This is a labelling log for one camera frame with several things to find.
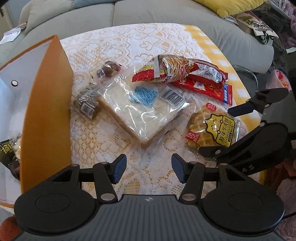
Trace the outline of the yellow waffle packet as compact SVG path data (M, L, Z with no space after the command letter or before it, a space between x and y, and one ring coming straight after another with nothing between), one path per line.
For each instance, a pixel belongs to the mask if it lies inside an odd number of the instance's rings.
M237 141L240 120L207 102L193 113L187 124L187 145L198 151L201 147L230 147Z

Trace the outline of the orange white storage box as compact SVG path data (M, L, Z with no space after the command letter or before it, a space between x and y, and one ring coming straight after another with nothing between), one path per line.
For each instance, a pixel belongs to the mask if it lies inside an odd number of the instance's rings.
M73 71L57 36L33 45L1 68L1 140L21 135L20 178L1 167L1 205L71 164Z

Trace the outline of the pink plastic bag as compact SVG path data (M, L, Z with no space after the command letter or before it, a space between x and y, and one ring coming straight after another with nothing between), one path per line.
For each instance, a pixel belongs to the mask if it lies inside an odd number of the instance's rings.
M286 75L278 69L274 69L270 75L269 80L266 83L266 89L272 88L286 88L289 91L292 90L290 82Z

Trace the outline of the lace yellow checked tablecloth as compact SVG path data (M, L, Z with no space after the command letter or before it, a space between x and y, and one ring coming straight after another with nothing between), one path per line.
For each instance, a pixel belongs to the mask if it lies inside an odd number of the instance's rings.
M204 104L228 106L173 83L133 82L132 77L159 55L201 59L228 73L232 103L249 93L218 47L197 27L133 24L108 27L61 41L74 72L71 110L72 162L82 168L127 156L126 171L115 186L122 194L180 195L183 185L171 155L214 167L187 145L187 123Z

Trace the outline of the clear bagged nut bar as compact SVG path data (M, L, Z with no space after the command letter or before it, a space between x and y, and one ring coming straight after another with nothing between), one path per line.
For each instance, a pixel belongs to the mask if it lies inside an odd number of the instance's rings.
M99 110L98 97L100 96L99 85L89 83L79 90L73 101L73 107L83 117L93 120Z

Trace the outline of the printed tote bag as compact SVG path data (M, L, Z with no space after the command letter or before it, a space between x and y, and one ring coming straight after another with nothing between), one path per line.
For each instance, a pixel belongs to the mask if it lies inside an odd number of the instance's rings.
M275 37L278 38L276 32L271 29L263 20L250 11L235 15L235 19L243 32L254 34L256 37Z

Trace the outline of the red noodle snack packet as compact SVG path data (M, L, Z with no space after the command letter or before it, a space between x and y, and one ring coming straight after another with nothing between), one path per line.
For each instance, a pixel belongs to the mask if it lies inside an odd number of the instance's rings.
M143 65L132 77L132 82L185 82L187 78L206 81L206 84L219 85L228 79L228 73L216 65L183 56L160 54Z

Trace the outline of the round chocolate cake packet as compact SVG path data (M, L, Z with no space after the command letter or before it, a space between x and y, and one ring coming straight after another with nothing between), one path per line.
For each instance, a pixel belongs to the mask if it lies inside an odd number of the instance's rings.
M113 61L106 61L96 72L98 78L112 78L121 71L121 65Z

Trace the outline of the glass side table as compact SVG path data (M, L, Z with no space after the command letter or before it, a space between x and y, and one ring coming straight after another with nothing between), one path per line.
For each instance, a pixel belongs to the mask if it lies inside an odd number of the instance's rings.
M258 91L258 80L257 76L250 71L249 69L239 66L233 65L232 66L238 76L240 77L244 87L247 89L247 92L251 97L255 95L255 92Z

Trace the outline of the bagged sliced bread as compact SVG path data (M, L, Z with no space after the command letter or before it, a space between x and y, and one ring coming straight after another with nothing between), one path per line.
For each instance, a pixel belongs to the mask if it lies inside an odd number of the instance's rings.
M119 74L101 82L99 90L99 104L143 147L157 142L189 106L174 87L149 81L132 82L132 75Z

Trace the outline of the grey green sofa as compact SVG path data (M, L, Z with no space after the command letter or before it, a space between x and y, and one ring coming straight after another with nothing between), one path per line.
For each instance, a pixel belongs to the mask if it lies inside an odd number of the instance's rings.
M30 1L22 9L25 30L1 45L1 64L30 46L57 35L60 39L106 27L140 23L177 23L200 28L233 65L266 73L274 49L195 1L102 1L73 8L73 1Z

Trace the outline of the black yellow snack packet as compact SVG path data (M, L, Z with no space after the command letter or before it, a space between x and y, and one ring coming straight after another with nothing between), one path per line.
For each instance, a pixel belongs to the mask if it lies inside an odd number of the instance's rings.
M20 180L21 135L1 141L1 163Z

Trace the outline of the white leaflet on sofa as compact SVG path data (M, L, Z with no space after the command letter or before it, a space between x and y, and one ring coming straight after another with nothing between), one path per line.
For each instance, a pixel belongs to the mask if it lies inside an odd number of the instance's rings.
M3 38L0 41L0 45L8 42L13 42L19 34L27 27L27 23L18 25L17 27L4 33Z

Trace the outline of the yellow cushion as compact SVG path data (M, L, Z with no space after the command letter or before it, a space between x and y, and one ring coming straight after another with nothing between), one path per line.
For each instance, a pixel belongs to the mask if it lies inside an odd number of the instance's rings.
M237 15L258 8L265 0L195 0L211 9L221 18Z

